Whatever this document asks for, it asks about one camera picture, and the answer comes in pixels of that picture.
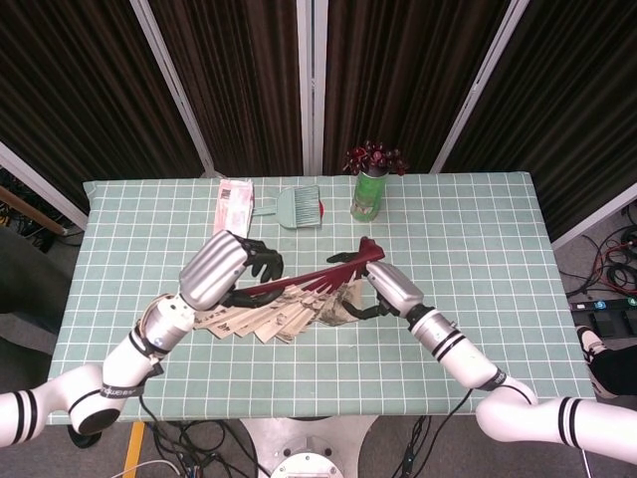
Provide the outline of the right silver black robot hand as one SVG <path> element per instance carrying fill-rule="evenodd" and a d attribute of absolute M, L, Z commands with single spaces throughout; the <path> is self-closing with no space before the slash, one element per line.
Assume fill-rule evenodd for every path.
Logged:
<path fill-rule="evenodd" d="M 368 262 L 362 275 L 376 291 L 377 304 L 361 310 L 346 299 L 342 307 L 358 320 L 392 315 L 408 321 L 409 329 L 433 311 L 423 303 L 423 293 L 395 266 L 381 262 Z"/>

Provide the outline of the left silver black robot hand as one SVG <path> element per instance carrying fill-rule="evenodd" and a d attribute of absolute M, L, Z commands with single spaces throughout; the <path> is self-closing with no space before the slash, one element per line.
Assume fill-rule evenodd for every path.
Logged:
<path fill-rule="evenodd" d="M 249 268 L 261 283 L 276 281 L 284 271 L 283 257 L 263 241 L 222 230 L 180 272 L 179 295 L 195 311 L 210 311 L 228 298 Z"/>

